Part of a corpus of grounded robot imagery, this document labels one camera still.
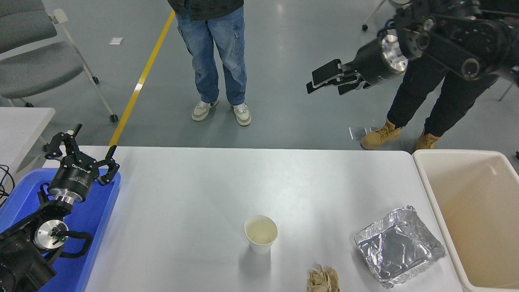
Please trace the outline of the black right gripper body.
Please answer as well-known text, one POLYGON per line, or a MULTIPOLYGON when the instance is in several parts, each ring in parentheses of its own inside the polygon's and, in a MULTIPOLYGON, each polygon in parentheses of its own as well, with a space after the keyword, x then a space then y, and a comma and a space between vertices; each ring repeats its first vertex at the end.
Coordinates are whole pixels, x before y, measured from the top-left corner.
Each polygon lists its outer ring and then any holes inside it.
POLYGON ((384 55, 385 49, 391 49, 387 39, 374 39, 356 52, 349 66, 372 86, 393 79, 400 71, 392 67, 384 55))

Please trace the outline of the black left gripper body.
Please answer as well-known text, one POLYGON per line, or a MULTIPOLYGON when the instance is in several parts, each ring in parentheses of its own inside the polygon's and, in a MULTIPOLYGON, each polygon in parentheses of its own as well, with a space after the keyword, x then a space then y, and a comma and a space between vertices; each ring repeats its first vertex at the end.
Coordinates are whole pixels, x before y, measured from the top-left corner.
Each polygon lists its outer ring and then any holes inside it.
POLYGON ((77 159, 69 155, 63 158, 56 175, 48 185, 48 193, 56 195, 60 190, 68 190, 80 197, 87 197, 94 179, 99 176, 98 170, 88 168, 93 161, 93 158, 86 156, 77 159))

